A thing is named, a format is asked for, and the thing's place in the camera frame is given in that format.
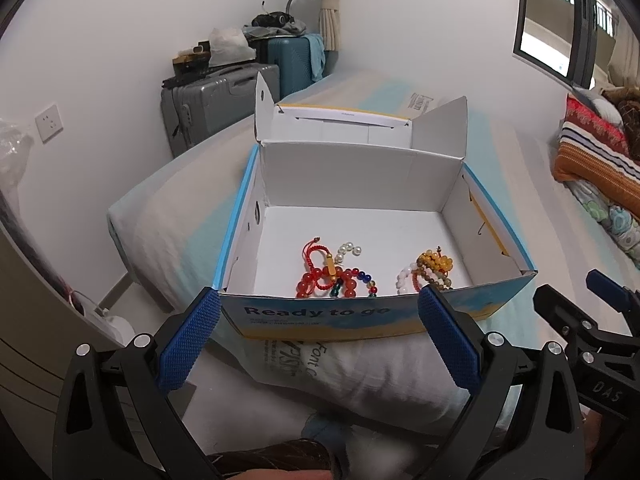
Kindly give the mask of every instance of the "metal screw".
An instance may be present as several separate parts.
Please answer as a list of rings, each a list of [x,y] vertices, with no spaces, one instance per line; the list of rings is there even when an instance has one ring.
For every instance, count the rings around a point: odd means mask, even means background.
[[[147,334],[140,334],[133,340],[133,344],[138,348],[144,348],[151,343],[151,338]]]
[[[552,341],[546,347],[549,348],[549,351],[555,355],[558,355],[562,351],[562,347],[555,341]]]
[[[89,350],[91,350],[91,347],[87,344],[81,344],[78,348],[76,348],[76,354],[78,355],[87,355],[89,353]]]
[[[501,334],[498,334],[497,332],[491,332],[487,337],[486,337],[487,341],[489,343],[491,343],[494,346],[502,346],[504,345],[504,338],[502,337]]]

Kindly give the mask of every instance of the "wall outlet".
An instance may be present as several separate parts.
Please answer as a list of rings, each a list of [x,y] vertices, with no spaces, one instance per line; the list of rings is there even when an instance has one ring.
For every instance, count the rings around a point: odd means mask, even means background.
[[[58,107],[56,105],[51,105],[49,108],[44,110],[43,113],[37,116],[36,126],[38,127],[38,132],[40,133],[42,142],[46,142],[56,133],[61,132],[63,127],[62,120],[60,120],[60,114],[58,113]]]

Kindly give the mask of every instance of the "person's hand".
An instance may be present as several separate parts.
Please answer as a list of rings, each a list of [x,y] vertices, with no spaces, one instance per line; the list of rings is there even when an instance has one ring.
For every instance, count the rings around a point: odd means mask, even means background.
[[[281,469],[250,469],[232,477],[234,480],[332,480],[331,471],[309,469],[282,471]]]
[[[585,471],[591,469],[592,453],[598,445],[600,438],[600,424],[602,415],[591,410],[584,421],[584,448],[587,453]]]

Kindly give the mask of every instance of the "curtain tie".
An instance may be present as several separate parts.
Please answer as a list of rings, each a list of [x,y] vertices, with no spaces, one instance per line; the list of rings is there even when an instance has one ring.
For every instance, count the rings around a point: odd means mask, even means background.
[[[321,9],[338,10],[340,8],[340,0],[322,0]]]

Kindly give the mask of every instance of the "suitcase handle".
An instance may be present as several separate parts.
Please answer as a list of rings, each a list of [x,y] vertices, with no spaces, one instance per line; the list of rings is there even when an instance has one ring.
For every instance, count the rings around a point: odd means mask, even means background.
[[[237,81],[231,81],[229,84],[229,93],[231,95],[243,96],[255,92],[255,84],[258,79],[258,73],[243,77]]]
[[[220,75],[225,75],[225,74],[231,74],[232,72],[237,72],[238,70],[244,70],[245,68],[246,68],[245,66],[229,66],[227,68],[223,68],[222,70],[220,70],[218,72],[214,72],[211,75],[220,76]]]

